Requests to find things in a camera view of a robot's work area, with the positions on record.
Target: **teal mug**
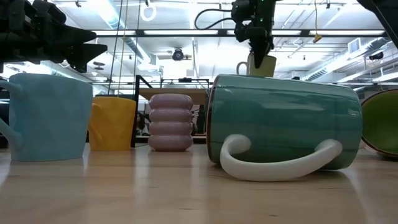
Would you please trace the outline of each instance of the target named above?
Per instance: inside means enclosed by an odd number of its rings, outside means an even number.
[[[13,161],[54,161],[83,155],[93,89],[88,83],[55,75],[20,73],[0,87],[10,92],[9,141]]]
[[[253,181],[348,167],[363,126],[350,88],[239,75],[216,78],[206,122],[210,159]]]

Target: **ceiling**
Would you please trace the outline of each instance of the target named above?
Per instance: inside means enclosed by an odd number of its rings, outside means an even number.
[[[149,5],[156,8],[156,15],[151,21],[142,19],[140,9],[146,17],[150,17],[152,9],[146,9],[145,1],[109,0],[114,9],[109,7],[108,0],[80,0],[81,7],[75,1],[52,0],[68,17],[67,24],[89,30],[110,29],[104,18],[120,13],[121,21],[127,29],[194,29],[193,20],[196,15],[209,8],[231,9],[232,0],[152,0]],[[317,1],[317,27],[319,29],[383,29],[376,16],[365,10],[356,1],[331,0],[331,7],[326,8],[326,0]],[[230,17],[228,12],[207,12],[198,20],[198,27],[208,26],[215,21]],[[313,0],[278,1],[275,10],[274,29],[314,29],[315,6]],[[218,24],[215,29],[234,29],[233,21]],[[275,38],[275,49],[270,53],[277,57],[276,77],[292,78],[304,76],[311,69],[323,65],[327,60],[347,50],[348,43],[354,38],[323,38],[314,44],[311,38]],[[218,74],[236,74],[236,65],[246,61],[249,53],[248,42],[239,43],[233,37],[139,37],[134,39],[147,55],[155,55],[156,64],[164,66],[164,78],[183,78],[187,69],[193,69],[193,60],[174,62],[170,53],[181,48],[184,54],[193,55],[198,77],[213,79]],[[133,82],[134,74],[147,76],[149,81],[159,80],[159,71],[135,63],[132,49],[124,44],[122,38],[98,38],[93,41],[106,44],[108,51],[88,66],[88,73],[82,74],[95,82],[102,82],[113,74],[113,80]],[[396,49],[389,48],[391,58],[395,58]],[[96,71],[93,76],[93,62],[105,63],[104,70]],[[364,70],[364,60],[338,68],[323,82],[335,82],[341,77],[352,75]],[[240,73],[246,73],[244,66]]]

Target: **pink stacked vase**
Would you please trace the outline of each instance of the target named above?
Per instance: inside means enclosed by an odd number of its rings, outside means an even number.
[[[192,99],[182,94],[154,95],[149,106],[149,146],[156,151],[183,152],[193,144]]]

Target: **white mug handle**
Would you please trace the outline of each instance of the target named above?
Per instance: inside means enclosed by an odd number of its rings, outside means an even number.
[[[238,75],[240,75],[240,74],[239,74],[239,68],[240,68],[241,65],[245,65],[246,68],[247,68],[247,70],[249,70],[248,63],[247,63],[247,62],[239,62],[239,63],[237,64],[237,66],[236,66],[236,74],[238,74]]]
[[[221,166],[229,175],[250,181],[286,181],[310,174],[328,164],[343,151],[336,140],[321,142],[313,154],[284,162],[255,163],[244,162],[232,157],[250,149],[251,141],[244,135],[228,136],[221,148]]]

